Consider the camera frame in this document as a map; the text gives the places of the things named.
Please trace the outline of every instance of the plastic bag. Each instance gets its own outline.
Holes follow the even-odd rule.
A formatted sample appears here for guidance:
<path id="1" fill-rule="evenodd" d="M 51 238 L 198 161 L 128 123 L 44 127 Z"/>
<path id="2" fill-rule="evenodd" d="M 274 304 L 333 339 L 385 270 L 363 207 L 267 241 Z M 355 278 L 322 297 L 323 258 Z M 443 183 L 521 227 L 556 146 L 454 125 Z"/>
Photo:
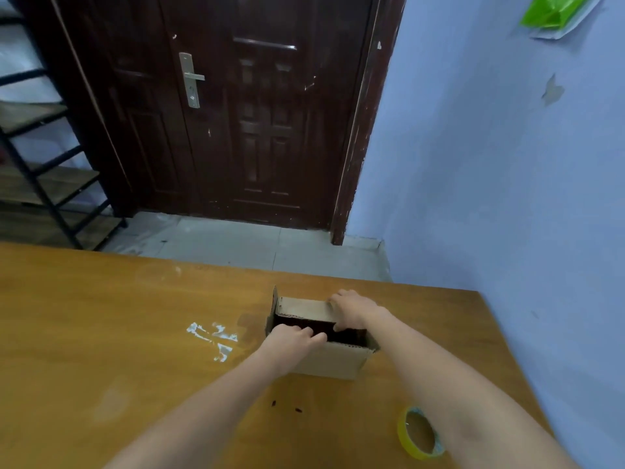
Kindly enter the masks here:
<path id="1" fill-rule="evenodd" d="M 534 28 L 562 29 L 586 0 L 532 0 L 521 24 Z"/>

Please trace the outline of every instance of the dark brown wooden door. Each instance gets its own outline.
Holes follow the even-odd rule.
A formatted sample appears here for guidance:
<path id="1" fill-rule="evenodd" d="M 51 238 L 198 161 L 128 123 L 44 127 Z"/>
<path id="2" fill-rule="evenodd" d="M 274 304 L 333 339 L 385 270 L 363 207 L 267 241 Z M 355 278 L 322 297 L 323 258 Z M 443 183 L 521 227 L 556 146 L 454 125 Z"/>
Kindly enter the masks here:
<path id="1" fill-rule="evenodd" d="M 328 228 L 370 3 L 90 0 L 145 207 Z"/>

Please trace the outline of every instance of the black metal frame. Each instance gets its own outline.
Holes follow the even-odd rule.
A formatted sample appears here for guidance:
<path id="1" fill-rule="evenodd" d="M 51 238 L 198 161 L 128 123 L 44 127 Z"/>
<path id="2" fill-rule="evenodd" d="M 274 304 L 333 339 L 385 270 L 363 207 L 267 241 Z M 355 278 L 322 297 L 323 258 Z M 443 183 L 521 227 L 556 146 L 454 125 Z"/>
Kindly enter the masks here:
<path id="1" fill-rule="evenodd" d="M 32 35 L 30 33 L 30 30 L 26 26 L 23 18 L 15 17 L 15 16 L 0 18 L 0 26 L 5 26 L 5 25 L 21 25 L 24 28 L 24 31 L 26 32 L 26 35 L 29 38 L 31 44 L 35 48 L 35 51 L 37 52 L 37 54 L 39 54 L 38 50 L 37 50 L 37 47 L 36 47 L 36 43 L 34 42 L 33 37 L 32 37 Z M 38 78 L 38 77 L 43 77 L 43 76 L 47 76 L 48 78 L 50 78 L 49 77 L 49 72 L 48 72 L 48 70 L 45 67 L 42 68 L 42 69 L 34 69 L 34 70 L 28 70 L 28 71 L 25 71 L 25 72 L 18 72 L 16 74 L 10 74 L 8 76 L 3 76 L 3 77 L 0 78 L 0 87 L 1 86 L 7 86 L 9 84 L 14 84 L 16 82 L 21 82 L 23 80 L 27 80 L 27 79 L 30 79 L 30 78 Z M 54 85 L 54 87 L 56 88 L 56 84 L 55 84 L 54 80 L 50 78 L 50 81 L 52 82 L 52 85 Z M 51 122 L 54 122 L 54 121 L 56 121 L 56 120 L 58 120 L 60 118 L 63 118 L 63 117 L 66 117 L 67 121 L 70 124 L 70 126 L 72 128 L 74 128 L 73 124 L 72 124 L 72 121 L 71 121 L 71 118 L 69 117 L 69 111 L 66 109 L 66 110 L 64 110 L 62 112 L 50 115 L 50 116 L 48 116 L 48 117 L 46 117 L 44 119 L 32 122 L 31 124 L 24 125 L 24 126 L 18 128 L 16 130 L 11 131 L 10 133 L 6 133 L 0 127 L 0 142 L 2 143 L 2 146 L 4 147 L 4 150 L 9 154 L 9 157 L 11 157 L 11 160 L 13 161 L 15 166 L 18 168 L 20 173 L 24 176 L 24 178 L 27 180 L 27 182 L 35 190 L 35 193 L 38 196 L 39 200 L 41 201 L 43 206 L 48 210 L 48 212 L 50 213 L 52 218 L 55 220 L 55 222 L 57 223 L 59 228 L 63 231 L 63 233 L 65 234 L 65 236 L 69 240 L 70 244 L 72 244 L 74 246 L 74 248 L 82 250 L 82 249 L 84 249 L 84 247 L 82 246 L 82 244 L 78 240 L 77 235 L 93 219 L 98 217 L 98 215 L 100 215 L 105 210 L 106 207 L 111 205 L 110 200 L 106 199 L 98 207 L 93 209 L 89 214 L 85 215 L 85 217 L 82 220 L 80 220 L 80 222 L 78 222 L 73 227 L 70 227 L 70 225 L 67 223 L 67 221 L 63 218 L 59 208 L 61 206 L 63 206 L 64 204 L 68 203 L 70 200 L 74 199 L 74 197 L 76 197 L 78 194 L 80 194 L 85 189 L 89 188 L 92 184 L 97 182 L 99 180 L 99 174 L 96 175 L 94 178 L 90 179 L 87 183 L 83 184 L 76 191 L 72 192 L 69 196 L 64 197 L 61 201 L 59 201 L 56 204 L 54 204 L 51 201 L 50 197 L 45 192 L 45 190 L 43 189 L 43 187 L 39 183 L 39 180 L 37 179 L 42 174 L 47 173 L 52 168 L 54 168 L 54 167 L 64 163 L 68 159 L 70 159 L 70 158 L 76 156 L 77 154 L 79 154 L 80 152 L 82 152 L 83 151 L 82 146 L 79 145 L 79 146 L 76 146 L 76 147 L 74 147 L 72 149 L 69 149 L 68 151 L 62 153 L 61 155 L 59 155 L 59 156 L 57 156 L 55 158 L 52 158 L 50 161 L 48 161 L 48 162 L 38 166 L 37 168 L 31 169 L 28 166 L 28 164 L 26 164 L 26 161 L 24 161 L 24 159 L 20 156 L 20 153 L 18 152 L 18 150 L 15 148 L 15 146 L 11 142 L 11 138 L 13 138 L 13 137 L 16 137 L 16 136 L 19 136 L 21 134 L 27 133 L 27 132 L 29 132 L 31 130 L 34 130 L 34 129 L 42 126 L 42 125 L 47 125 L 47 124 L 49 124 Z M 115 228 L 113 228 L 113 230 L 111 230 L 111 232 L 107 236 L 105 236 L 99 244 L 97 244 L 95 246 L 94 250 L 98 250 L 99 248 L 101 248 L 104 245 L 104 243 L 109 239 L 109 237 L 113 233 L 115 233 L 115 231 L 117 231 L 120 227 L 124 227 L 124 228 L 128 227 L 128 223 L 126 222 L 126 219 L 123 218 L 123 217 L 121 217 L 120 223 Z"/>

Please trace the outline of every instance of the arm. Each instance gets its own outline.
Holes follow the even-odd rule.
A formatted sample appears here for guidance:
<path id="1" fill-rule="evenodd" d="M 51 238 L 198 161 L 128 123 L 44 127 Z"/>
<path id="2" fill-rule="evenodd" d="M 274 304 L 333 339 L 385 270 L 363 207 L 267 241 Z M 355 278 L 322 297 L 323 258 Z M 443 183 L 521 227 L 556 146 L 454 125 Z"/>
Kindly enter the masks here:
<path id="1" fill-rule="evenodd" d="M 369 330 L 461 467 L 577 468 L 517 402 L 387 309 L 355 291 L 330 302 L 335 331 Z"/>
<path id="2" fill-rule="evenodd" d="M 254 354 L 162 418 L 105 469 L 206 468 L 263 390 L 327 339 L 312 335 L 310 328 L 276 326 Z"/>

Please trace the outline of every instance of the cardboard box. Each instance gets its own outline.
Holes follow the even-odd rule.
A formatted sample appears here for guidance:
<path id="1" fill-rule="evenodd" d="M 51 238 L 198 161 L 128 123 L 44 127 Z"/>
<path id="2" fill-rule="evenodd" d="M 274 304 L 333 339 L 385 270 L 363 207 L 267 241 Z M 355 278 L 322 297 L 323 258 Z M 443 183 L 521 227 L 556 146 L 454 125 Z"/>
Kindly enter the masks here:
<path id="1" fill-rule="evenodd" d="M 319 377 L 354 380 L 369 356 L 379 350 L 378 343 L 365 330 L 346 329 L 334 332 L 332 306 L 325 301 L 283 298 L 273 292 L 271 313 L 265 325 L 265 335 L 279 324 L 310 327 L 315 334 L 326 333 L 327 342 L 307 355 L 293 370 Z"/>

